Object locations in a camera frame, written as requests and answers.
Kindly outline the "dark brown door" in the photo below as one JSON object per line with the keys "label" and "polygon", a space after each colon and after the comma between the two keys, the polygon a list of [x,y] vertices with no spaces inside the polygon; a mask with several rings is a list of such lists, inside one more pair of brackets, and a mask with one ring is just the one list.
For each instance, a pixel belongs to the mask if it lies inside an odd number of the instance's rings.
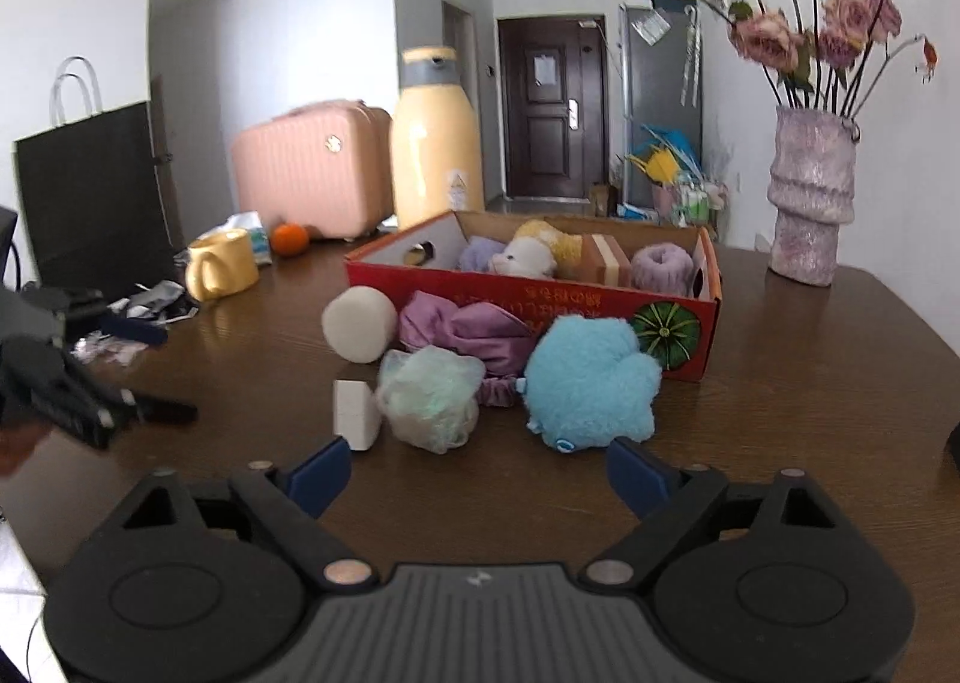
{"label": "dark brown door", "polygon": [[599,17],[498,23],[505,187],[584,202],[607,181],[607,49]]}

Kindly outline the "purple satin scrunchie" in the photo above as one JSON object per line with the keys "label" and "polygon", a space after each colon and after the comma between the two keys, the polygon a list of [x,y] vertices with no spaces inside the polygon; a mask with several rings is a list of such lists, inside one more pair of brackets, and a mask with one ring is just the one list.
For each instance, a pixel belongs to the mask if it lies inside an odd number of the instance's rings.
{"label": "purple satin scrunchie", "polygon": [[438,346],[482,361],[485,377],[477,402],[493,408],[517,402],[517,381],[537,345],[527,323],[503,307],[486,301],[457,306],[423,291],[416,291],[398,314],[398,341],[407,351]]}

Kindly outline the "pink hard suitcase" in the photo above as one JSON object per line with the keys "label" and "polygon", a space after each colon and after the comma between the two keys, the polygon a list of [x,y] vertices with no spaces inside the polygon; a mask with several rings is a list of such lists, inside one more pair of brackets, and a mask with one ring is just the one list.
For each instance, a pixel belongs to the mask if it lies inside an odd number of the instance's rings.
{"label": "pink hard suitcase", "polygon": [[231,146],[239,208],[272,231],[363,238],[394,215],[392,119],[361,101],[322,101],[248,128]]}

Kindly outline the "white foam block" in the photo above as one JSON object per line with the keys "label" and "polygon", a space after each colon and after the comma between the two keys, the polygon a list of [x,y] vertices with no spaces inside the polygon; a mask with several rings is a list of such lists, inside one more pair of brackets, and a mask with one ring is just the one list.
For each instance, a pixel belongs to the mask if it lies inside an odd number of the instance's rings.
{"label": "white foam block", "polygon": [[382,415],[374,392],[364,381],[334,382],[334,435],[345,439],[353,452],[366,452],[376,444]]}

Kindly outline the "cream thermos jug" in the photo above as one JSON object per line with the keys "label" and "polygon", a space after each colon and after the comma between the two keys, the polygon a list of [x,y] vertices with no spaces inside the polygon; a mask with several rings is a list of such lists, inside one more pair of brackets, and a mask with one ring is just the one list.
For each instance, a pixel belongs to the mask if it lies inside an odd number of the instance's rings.
{"label": "cream thermos jug", "polygon": [[483,208],[482,137],[450,47],[402,54],[392,114],[391,173],[398,228]]}

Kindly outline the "black paper bag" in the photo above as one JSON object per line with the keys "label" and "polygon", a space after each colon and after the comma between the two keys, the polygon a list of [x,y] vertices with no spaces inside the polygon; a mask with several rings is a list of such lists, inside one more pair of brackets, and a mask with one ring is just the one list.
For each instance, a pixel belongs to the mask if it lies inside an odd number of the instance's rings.
{"label": "black paper bag", "polygon": [[37,277],[107,299],[176,277],[146,103],[107,111],[93,64],[68,57],[49,95],[50,127],[16,140]]}

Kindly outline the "brown striped sponge block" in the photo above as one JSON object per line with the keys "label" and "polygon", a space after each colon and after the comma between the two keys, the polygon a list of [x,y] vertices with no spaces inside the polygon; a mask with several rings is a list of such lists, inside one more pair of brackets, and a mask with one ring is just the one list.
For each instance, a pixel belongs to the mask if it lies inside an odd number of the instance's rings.
{"label": "brown striped sponge block", "polygon": [[584,234],[578,280],[583,283],[630,288],[631,262],[610,234]]}

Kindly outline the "light blue plush toy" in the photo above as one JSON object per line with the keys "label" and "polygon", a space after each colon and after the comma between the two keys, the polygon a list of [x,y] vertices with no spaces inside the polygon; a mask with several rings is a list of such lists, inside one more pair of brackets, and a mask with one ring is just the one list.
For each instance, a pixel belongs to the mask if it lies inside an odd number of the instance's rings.
{"label": "light blue plush toy", "polygon": [[560,454],[651,439],[662,369],[622,319],[563,316],[527,362],[527,429]]}

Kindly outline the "pale green mesh pouf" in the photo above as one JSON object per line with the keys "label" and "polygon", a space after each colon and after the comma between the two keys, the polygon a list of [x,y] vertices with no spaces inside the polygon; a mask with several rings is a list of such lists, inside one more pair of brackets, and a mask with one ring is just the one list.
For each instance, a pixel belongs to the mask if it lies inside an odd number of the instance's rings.
{"label": "pale green mesh pouf", "polygon": [[374,398],[394,438],[442,456],[469,440],[478,420],[482,361],[439,346],[382,357]]}

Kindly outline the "orange fruit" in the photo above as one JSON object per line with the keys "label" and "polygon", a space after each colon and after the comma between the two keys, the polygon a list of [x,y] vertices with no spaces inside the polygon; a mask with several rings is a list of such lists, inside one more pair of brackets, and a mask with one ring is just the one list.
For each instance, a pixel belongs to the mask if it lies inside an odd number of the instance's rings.
{"label": "orange fruit", "polygon": [[290,259],[308,251],[311,236],[301,224],[283,223],[270,233],[270,247],[275,256]]}

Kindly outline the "white round sponge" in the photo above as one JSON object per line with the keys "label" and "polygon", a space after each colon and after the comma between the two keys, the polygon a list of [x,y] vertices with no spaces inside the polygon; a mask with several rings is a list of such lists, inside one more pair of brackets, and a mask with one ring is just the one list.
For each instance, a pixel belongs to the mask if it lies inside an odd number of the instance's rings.
{"label": "white round sponge", "polygon": [[397,309],[371,286],[350,286],[332,299],[320,318],[327,345],[348,363],[375,363],[397,334]]}

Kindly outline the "mauve fluffy scrunchie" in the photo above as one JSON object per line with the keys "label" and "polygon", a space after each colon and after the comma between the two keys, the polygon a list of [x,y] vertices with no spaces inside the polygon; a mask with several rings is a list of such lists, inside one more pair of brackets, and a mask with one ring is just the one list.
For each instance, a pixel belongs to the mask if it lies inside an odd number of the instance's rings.
{"label": "mauve fluffy scrunchie", "polygon": [[651,244],[631,257],[631,283],[636,290],[685,296],[693,277],[692,256],[673,242]]}

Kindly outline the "grey refrigerator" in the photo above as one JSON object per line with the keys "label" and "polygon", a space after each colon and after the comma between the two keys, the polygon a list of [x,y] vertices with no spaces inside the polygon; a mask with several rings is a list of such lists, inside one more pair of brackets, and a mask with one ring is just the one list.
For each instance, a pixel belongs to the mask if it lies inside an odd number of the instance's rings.
{"label": "grey refrigerator", "polygon": [[680,145],[680,166],[701,171],[703,89],[697,0],[626,0],[620,7],[623,153],[661,140]]}

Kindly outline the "tissue pack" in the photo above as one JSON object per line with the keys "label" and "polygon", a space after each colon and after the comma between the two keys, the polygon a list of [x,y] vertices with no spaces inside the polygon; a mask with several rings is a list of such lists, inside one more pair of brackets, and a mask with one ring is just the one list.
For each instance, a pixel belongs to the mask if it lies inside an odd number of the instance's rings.
{"label": "tissue pack", "polygon": [[254,252],[254,260],[259,267],[267,267],[267,265],[274,263],[272,249],[270,249],[270,242],[268,242],[267,229],[263,228],[259,213],[235,213],[224,223],[200,234],[199,239],[212,238],[215,234],[226,233],[226,231],[244,231],[247,234],[252,252]]}

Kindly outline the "yellow white plush toy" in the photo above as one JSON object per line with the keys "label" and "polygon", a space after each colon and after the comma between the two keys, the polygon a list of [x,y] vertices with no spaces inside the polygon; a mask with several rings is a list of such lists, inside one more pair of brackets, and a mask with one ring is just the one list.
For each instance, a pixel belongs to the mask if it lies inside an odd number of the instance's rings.
{"label": "yellow white plush toy", "polygon": [[565,233],[544,220],[521,224],[505,249],[490,260],[490,270],[505,277],[573,280],[583,257],[583,236]]}

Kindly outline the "yellow ceramic mug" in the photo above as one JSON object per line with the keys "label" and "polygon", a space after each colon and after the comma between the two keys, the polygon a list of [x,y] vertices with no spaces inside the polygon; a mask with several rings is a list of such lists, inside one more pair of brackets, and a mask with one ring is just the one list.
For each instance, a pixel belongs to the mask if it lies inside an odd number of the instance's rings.
{"label": "yellow ceramic mug", "polygon": [[244,231],[226,231],[197,239],[187,247],[185,288],[200,302],[215,301],[249,290],[259,281],[251,243]]}

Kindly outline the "purple textured vase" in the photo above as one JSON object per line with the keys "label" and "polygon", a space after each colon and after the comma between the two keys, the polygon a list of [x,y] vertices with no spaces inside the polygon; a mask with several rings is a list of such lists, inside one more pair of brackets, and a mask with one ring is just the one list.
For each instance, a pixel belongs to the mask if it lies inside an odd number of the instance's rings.
{"label": "purple textured vase", "polygon": [[828,288],[838,265],[839,228],[854,221],[859,127],[833,112],[780,106],[768,202],[776,206],[770,270]]}

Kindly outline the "lavender knit cloth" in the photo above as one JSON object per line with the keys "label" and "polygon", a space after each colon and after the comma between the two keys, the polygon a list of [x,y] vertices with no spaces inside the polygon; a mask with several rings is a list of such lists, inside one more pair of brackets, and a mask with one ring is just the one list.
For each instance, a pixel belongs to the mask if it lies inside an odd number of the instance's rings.
{"label": "lavender knit cloth", "polygon": [[464,247],[464,251],[460,252],[455,268],[459,272],[488,273],[493,257],[498,256],[505,249],[506,246],[496,239],[472,236]]}

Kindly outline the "red cardboard box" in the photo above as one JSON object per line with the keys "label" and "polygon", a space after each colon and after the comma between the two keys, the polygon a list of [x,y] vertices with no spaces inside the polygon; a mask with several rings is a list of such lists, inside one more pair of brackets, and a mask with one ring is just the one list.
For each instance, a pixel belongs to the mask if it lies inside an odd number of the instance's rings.
{"label": "red cardboard box", "polygon": [[661,295],[638,288],[613,288],[576,280],[531,280],[493,273],[460,272],[460,254],[473,236],[509,241],[526,215],[446,212],[389,234],[345,256],[348,283],[371,286],[404,307],[423,291],[467,306],[493,302],[543,334],[560,316],[618,317],[633,325],[651,322],[641,346],[677,381],[698,382],[708,366],[722,301],[715,246],[703,228],[669,228],[649,221],[547,215],[544,220],[568,234],[604,234],[626,254],[647,245],[678,245],[692,257],[692,281],[683,295]]}

